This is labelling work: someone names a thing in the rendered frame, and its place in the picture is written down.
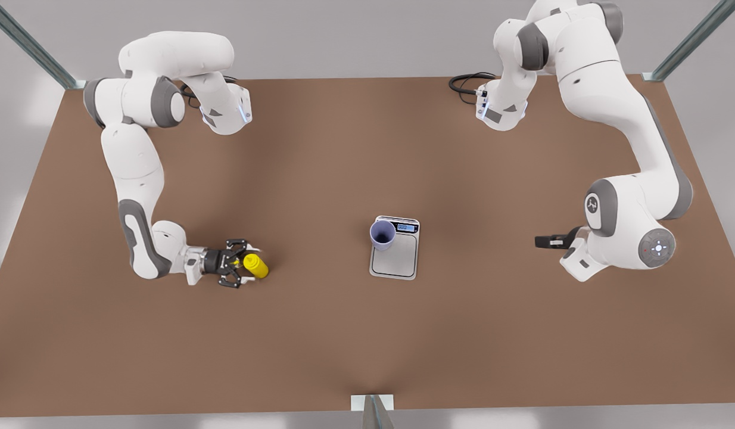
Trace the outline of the yellow sauce bottle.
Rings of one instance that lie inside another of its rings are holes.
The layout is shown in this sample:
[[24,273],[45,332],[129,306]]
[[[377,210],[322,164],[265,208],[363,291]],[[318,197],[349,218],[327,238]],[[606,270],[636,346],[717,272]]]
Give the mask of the yellow sauce bottle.
[[242,265],[256,279],[264,279],[269,274],[269,267],[257,253],[247,253],[243,257]]

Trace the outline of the silver digital kitchen scale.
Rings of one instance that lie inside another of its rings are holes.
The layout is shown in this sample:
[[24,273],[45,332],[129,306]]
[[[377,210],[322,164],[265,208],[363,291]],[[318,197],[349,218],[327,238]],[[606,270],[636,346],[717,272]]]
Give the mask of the silver digital kitchen scale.
[[389,249],[371,247],[369,272],[387,279],[413,280],[418,266],[420,223],[413,218],[378,216],[389,220],[395,227],[395,239]]

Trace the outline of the lavender cup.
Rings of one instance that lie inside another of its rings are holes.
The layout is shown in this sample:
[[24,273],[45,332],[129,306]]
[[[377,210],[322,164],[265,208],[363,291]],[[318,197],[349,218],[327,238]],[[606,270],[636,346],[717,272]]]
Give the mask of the lavender cup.
[[370,226],[370,239],[375,250],[384,251],[394,242],[397,230],[389,220],[378,219]]

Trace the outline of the silver frame post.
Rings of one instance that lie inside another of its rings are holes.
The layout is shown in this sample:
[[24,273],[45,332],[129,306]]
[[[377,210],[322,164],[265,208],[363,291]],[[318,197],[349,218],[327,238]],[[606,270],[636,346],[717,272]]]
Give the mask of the silver frame post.
[[648,82],[663,82],[734,12],[735,0],[719,0],[702,21],[656,66],[654,71],[641,74],[642,79]]
[[354,394],[352,412],[362,412],[362,429],[395,429],[389,416],[394,410],[393,394]]
[[19,46],[28,57],[32,58],[47,74],[49,74],[63,89],[83,89],[84,80],[77,80],[65,70],[54,57],[49,54],[39,43],[27,32],[19,22],[14,19],[5,8],[0,5],[0,30],[2,30],[14,43]]

